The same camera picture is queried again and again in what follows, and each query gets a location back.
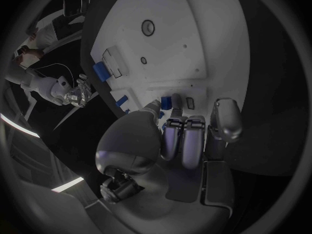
white curved surface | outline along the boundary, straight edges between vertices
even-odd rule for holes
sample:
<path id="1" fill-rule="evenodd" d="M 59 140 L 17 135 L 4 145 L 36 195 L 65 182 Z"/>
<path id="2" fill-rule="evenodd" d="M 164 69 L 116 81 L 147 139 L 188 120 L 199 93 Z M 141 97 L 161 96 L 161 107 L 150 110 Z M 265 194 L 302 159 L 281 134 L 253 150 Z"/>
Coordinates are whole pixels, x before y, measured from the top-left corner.
<path id="1" fill-rule="evenodd" d="M 115 3 L 98 33 L 91 56 L 95 63 L 100 62 L 104 51 L 116 45 L 129 68 L 129 75 L 117 79 L 111 77 L 107 83 L 113 91 L 131 88 L 143 106 L 154 99 L 160 99 L 161 96 L 170 95 L 172 92 L 181 92 L 184 99 L 188 97 L 187 90 L 190 91 L 189 94 L 196 93 L 196 89 L 204 91 L 199 95 L 201 96 L 200 106 L 197 107 L 197 100 L 194 99 L 195 110 L 191 113 L 185 110 L 185 113 L 187 111 L 185 115 L 203 115 L 207 123 L 213 103 L 219 97 L 235 99 L 242 109 L 249 78 L 250 48 L 247 25 L 239 1 L 174 0 L 175 3 L 179 3 L 179 6 L 171 2 L 167 0 L 118 0 Z M 163 6 L 163 18 L 167 18 L 163 22 L 159 21 L 161 6 Z M 185 15 L 179 11 L 179 8 L 183 8 Z M 168 18 L 173 10 L 176 10 L 178 15 L 175 20 L 180 19 L 181 22 L 185 22 L 184 19 L 188 18 L 193 22 L 187 25 L 176 24 L 173 21 L 169 23 Z M 153 36 L 143 36 L 140 28 L 141 22 L 137 22 L 143 19 L 142 15 L 145 17 L 149 15 L 146 19 L 155 22 Z M 170 38 L 168 32 L 173 33 L 174 36 Z M 186 44 L 187 48 L 179 49 L 182 43 L 179 42 L 181 38 L 183 41 L 190 42 Z M 161 57 L 164 53 L 163 48 L 169 52 L 166 58 L 171 59 L 170 66 Z M 157 74 L 156 79 L 151 78 L 152 72 L 145 70 L 147 65 L 139 62 L 141 53 L 150 56 L 155 54 L 157 58 L 151 57 L 153 67 L 163 73 L 163 77 Z M 187 69 L 202 67 L 201 65 L 206 68 L 206 72 L 201 76 L 193 77 L 185 72 L 188 71 Z M 177 75 L 179 69 L 186 76 L 179 77 Z M 162 126 L 170 117 L 170 113 L 170 111 L 165 111 L 165 116 L 159 120 L 159 126 Z"/>

person's hand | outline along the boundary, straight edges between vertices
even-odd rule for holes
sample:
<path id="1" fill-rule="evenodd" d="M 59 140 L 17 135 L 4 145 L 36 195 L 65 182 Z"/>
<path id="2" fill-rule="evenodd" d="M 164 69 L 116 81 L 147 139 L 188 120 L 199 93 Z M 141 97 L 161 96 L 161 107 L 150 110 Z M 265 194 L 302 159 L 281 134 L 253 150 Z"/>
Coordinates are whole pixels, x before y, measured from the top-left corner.
<path id="1" fill-rule="evenodd" d="M 29 52 L 30 52 L 30 49 L 29 49 L 28 46 L 26 46 L 26 45 L 23 45 L 23 46 L 21 47 L 21 50 L 22 50 L 22 52 L 23 52 L 24 55 L 29 54 Z"/>
<path id="2" fill-rule="evenodd" d="M 29 37 L 30 38 L 30 41 L 33 41 L 36 39 L 37 37 L 37 32 L 38 32 L 38 28 L 36 28 L 35 32 L 31 34 L 31 36 Z"/>
<path id="3" fill-rule="evenodd" d="M 23 62 L 23 55 L 19 55 L 13 59 L 13 62 L 15 62 L 17 65 L 20 65 Z"/>

person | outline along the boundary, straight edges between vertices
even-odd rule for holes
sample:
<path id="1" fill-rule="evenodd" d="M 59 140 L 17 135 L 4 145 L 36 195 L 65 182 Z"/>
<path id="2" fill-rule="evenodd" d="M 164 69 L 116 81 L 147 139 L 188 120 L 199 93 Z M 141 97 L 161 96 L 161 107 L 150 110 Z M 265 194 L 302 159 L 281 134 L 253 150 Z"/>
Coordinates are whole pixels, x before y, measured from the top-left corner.
<path id="1" fill-rule="evenodd" d="M 31 49 L 27 45 L 21 47 L 22 53 L 30 54 L 41 59 L 44 56 L 44 49 L 49 47 L 54 42 L 61 40 L 69 35 L 76 33 L 83 27 L 83 22 L 77 22 L 69 24 L 75 18 L 81 16 L 81 14 L 65 17 L 61 15 L 55 19 L 44 28 L 38 30 L 35 28 L 34 32 L 30 35 L 30 41 L 36 40 L 36 45 L 38 49 Z"/>

robotic hand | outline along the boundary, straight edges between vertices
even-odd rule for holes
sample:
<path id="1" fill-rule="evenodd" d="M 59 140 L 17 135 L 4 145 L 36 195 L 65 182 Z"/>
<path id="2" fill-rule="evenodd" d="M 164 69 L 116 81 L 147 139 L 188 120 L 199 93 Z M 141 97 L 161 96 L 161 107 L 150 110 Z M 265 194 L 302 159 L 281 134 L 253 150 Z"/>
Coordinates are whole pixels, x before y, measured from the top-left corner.
<path id="1" fill-rule="evenodd" d="M 26 92 L 36 91 L 40 96 L 56 105 L 72 104 L 75 107 L 85 107 L 92 93 L 88 77 L 79 75 L 78 86 L 72 88 L 64 76 L 59 79 L 40 77 L 34 70 L 24 70 L 14 63 L 9 68 L 6 79 L 16 84 Z"/>

